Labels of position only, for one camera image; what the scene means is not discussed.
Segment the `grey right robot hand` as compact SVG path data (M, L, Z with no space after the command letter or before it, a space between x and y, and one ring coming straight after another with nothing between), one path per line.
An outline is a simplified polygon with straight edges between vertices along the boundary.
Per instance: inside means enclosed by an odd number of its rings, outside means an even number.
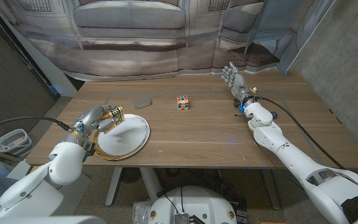
M246 106L253 103L250 88L237 67L232 62L229 62L229 65L225 66L222 71L221 78L230 88L234 98Z

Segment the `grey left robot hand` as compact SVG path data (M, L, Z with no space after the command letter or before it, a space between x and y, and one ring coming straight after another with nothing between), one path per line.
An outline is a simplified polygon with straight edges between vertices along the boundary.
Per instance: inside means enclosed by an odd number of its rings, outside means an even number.
M99 105L85 111L74 120L64 142L80 145L85 151L91 147L90 134L97 130L108 133L124 121L121 106Z

